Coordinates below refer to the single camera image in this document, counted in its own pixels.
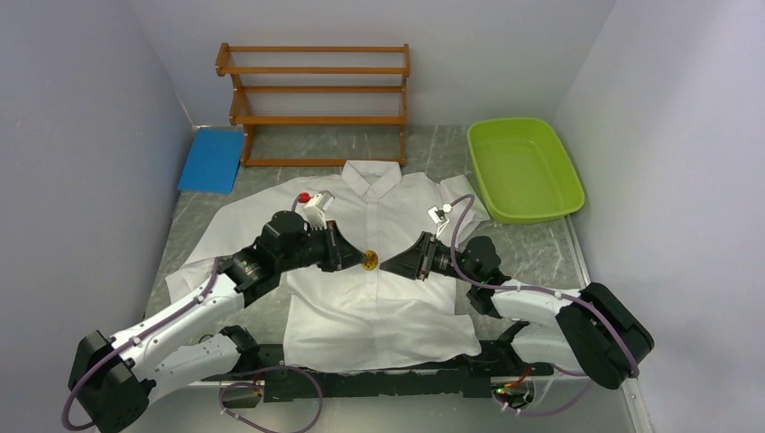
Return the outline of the yellow brooch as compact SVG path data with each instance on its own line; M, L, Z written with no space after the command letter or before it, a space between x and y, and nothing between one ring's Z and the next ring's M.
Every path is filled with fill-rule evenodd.
M364 261L362 267L367 271L373 271L377 268L379 263L378 254L373 250L367 250L364 254Z

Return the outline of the white shirt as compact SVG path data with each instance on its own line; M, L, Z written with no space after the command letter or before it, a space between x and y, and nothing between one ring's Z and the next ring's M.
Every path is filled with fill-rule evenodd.
M469 204L473 188L465 175L433 181L424 173L404 174L387 161L349 161L338 174L303 177L221 207L186 262L166 278L172 300L199 286L215 257L251 244L272 216L301 192L328 191L334 201L327 217L362 251L381 261L411 247L436 227L435 206L450 204L452 217L440 238L465 240L488 217ZM381 269L354 267L323 272L315 267L287 272L292 292L283 338L285 361L327 373L408 367L477 355L472 320L456 313L456 281L432 274L413 281Z

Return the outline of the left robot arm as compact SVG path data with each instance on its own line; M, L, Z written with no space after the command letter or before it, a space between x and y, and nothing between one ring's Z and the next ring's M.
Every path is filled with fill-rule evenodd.
M151 404L197 380L227 376L252 384L270 368L246 329L225 327L196 345L188 340L275 290L285 272L311 266L338 272L367 260L333 220L312 227L296 212L274 214L251 245L215 258L207 278L181 300L111 336L96 330L80 340L63 427L120 432Z

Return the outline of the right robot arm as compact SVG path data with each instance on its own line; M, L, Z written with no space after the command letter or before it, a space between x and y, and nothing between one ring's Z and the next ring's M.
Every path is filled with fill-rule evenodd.
M530 364L548 364L581 373L615 390L653 350L655 341L641 322L603 284L554 290L523 283L502 273L493 241L477 236L462 251L433 234L381 263L381 270L424 281L432 273L470 283L467 298L480 315L511 319L494 342L496 362L508 374Z

